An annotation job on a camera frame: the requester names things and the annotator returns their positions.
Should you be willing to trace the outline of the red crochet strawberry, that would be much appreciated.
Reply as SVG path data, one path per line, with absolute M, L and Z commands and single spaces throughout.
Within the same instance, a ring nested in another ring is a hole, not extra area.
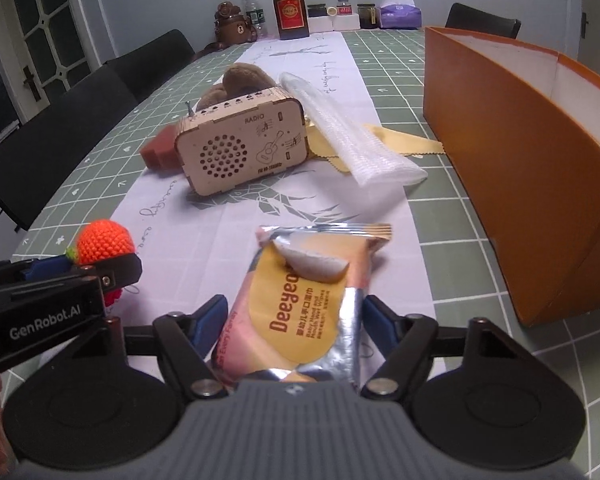
M 118 222 L 109 219 L 89 223 L 79 232 L 74 244 L 65 251 L 75 266 L 95 263 L 125 254 L 135 254 L 135 245 L 130 232 Z M 123 288 L 105 290 L 104 306 L 109 309 L 122 296 Z

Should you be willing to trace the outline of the Deeyeo wet wipes pack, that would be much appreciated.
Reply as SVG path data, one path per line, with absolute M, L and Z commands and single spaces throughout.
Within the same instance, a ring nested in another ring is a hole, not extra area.
M 261 226 L 212 352 L 224 382 L 262 375 L 358 386 L 362 305 L 373 256 L 391 239 L 388 223 Z

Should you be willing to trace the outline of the dark red sponge block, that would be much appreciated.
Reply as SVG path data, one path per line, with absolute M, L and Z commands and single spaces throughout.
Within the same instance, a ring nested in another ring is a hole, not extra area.
M 148 170 L 157 172 L 182 170 L 178 153 L 175 151 L 177 135 L 177 125 L 166 125 L 142 146 L 140 156 Z

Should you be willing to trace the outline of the clear bubble wrap bag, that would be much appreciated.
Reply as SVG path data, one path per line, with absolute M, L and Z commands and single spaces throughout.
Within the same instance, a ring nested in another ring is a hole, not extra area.
M 283 72 L 279 82 L 300 101 L 358 185 L 415 185 L 427 179 L 425 170 L 387 148 L 377 136 L 349 117 L 331 96 L 309 81 Z

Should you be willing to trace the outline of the yellow microfiber cloth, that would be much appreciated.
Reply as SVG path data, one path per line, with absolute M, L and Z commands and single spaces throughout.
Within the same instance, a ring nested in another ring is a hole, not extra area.
M 365 124 L 364 127 L 396 154 L 420 157 L 445 153 L 442 143 L 436 140 L 425 139 L 421 136 L 391 130 L 383 126 Z M 326 159 L 338 171 L 343 174 L 349 173 L 349 168 L 340 160 L 335 150 L 313 122 L 309 122 L 309 125 L 306 126 L 306 138 L 312 157 Z

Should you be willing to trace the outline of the brown plush knot toy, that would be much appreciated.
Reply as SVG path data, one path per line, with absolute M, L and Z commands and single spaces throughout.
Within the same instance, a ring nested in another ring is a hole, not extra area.
M 235 63 L 225 71 L 218 84 L 204 92 L 196 110 L 204 110 L 227 100 L 275 86 L 276 81 L 257 65 Z

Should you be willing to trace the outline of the green grid tablecloth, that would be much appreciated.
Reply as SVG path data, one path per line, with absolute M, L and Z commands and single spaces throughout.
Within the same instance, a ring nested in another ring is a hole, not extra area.
M 494 250 L 449 159 L 420 156 L 426 181 L 393 191 L 385 203 L 322 160 L 211 200 L 197 200 L 176 174 L 148 174 L 140 147 L 238 61 L 261 63 L 271 73 L 289 70 L 333 96 L 359 93 L 354 111 L 361 122 L 432 137 L 422 114 L 421 32 L 347 32 L 230 48 L 184 68 L 131 110 L 58 188 L 15 257 L 61 254 L 88 222 L 116 219 L 131 231 L 144 266 L 117 309 L 128 322 L 144 324 L 192 310 L 216 294 L 234 299 L 261 224 L 388 222 L 393 238 L 379 253 L 373 293 L 394 310 L 433 315 L 444 325 L 490 318 L 548 364 L 585 405 L 574 461 L 600 479 L 600 310 L 521 327 Z

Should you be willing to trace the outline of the black chair left near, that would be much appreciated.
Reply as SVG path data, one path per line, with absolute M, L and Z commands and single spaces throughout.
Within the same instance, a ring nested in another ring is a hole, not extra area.
M 137 100 L 106 66 L 0 141 L 0 206 L 30 229 L 62 182 Z

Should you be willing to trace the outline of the black chair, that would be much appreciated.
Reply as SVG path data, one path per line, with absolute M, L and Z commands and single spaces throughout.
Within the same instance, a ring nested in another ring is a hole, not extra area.
M 105 63 L 113 70 L 137 102 L 193 62 L 195 51 L 177 29 Z
M 516 39 L 521 28 L 521 21 L 516 18 L 503 18 L 456 2 L 451 6 L 445 26 Z
M 0 206 L 30 229 L 62 182 L 137 100 L 106 66 L 0 141 Z

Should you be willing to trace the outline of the wooden radio box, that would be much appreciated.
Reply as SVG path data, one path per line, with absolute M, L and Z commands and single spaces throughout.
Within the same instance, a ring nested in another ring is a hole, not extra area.
M 308 157 L 301 103 L 279 87 L 215 104 L 181 119 L 174 150 L 200 196 L 279 174 Z

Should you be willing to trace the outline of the black chair left far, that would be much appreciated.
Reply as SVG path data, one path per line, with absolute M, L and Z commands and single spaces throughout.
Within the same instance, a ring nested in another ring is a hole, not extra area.
M 113 70 L 137 102 L 193 62 L 195 51 L 177 29 L 105 63 Z

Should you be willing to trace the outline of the orange cardboard storage box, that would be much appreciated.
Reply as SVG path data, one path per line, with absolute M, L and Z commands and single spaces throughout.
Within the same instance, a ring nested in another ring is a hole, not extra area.
M 519 321 L 600 308 L 600 75 L 562 53 L 425 32 L 424 115 L 494 247 Z

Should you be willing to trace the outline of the glass paned door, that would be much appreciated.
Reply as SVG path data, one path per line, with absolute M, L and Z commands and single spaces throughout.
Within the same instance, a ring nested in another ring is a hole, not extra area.
M 20 122 L 97 66 L 79 0 L 0 0 L 0 73 Z

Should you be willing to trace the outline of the brown bear figurine jar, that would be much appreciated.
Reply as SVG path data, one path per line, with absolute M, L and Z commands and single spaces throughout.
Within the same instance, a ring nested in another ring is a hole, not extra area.
M 258 39 L 250 18 L 242 14 L 240 7 L 230 1 L 223 1 L 218 5 L 214 14 L 214 24 L 216 42 L 221 50 Z

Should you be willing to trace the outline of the clear plastic water bottle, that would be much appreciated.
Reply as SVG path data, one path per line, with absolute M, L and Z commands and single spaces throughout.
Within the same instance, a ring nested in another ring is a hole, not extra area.
M 250 19 L 251 25 L 257 33 L 259 39 L 268 38 L 268 29 L 266 28 L 263 6 L 259 0 L 242 0 L 242 8 Z

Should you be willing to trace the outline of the brown liquor bottle red label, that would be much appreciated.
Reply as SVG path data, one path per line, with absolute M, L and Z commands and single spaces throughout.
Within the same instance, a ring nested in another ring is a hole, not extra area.
M 273 0 L 280 40 L 310 36 L 304 0 Z

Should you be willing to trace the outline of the white box stand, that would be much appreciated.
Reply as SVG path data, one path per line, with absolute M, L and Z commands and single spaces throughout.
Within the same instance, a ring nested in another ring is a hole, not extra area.
M 348 30 L 359 30 L 361 28 L 358 14 L 318 16 L 317 18 L 308 18 L 308 23 L 311 34 L 347 32 Z

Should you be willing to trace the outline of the purple tissue pack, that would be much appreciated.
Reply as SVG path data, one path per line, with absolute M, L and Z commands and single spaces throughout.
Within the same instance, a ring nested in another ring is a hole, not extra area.
M 379 11 L 382 29 L 416 29 L 422 26 L 422 11 L 414 0 L 382 0 Z

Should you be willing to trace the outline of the dark glass jar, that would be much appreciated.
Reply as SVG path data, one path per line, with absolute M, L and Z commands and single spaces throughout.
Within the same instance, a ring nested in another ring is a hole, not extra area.
M 362 29 L 376 29 L 379 27 L 377 9 L 373 3 L 358 4 L 358 19 Z

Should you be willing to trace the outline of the black chair far right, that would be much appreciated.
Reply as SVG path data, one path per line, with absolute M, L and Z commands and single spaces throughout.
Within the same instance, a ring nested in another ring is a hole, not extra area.
M 516 39 L 521 28 L 521 21 L 516 18 L 503 18 L 456 2 L 451 6 L 445 26 Z

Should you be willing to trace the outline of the small black jar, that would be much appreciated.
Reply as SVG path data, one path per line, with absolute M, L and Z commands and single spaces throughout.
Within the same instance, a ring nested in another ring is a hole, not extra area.
M 327 15 L 327 6 L 325 3 L 313 3 L 308 5 L 309 18 L 321 18 L 322 16 Z

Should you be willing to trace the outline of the small red label bottle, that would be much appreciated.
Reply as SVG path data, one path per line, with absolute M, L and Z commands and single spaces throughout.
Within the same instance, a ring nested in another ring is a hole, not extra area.
M 338 15 L 351 15 L 352 6 L 350 0 L 337 0 L 337 14 Z

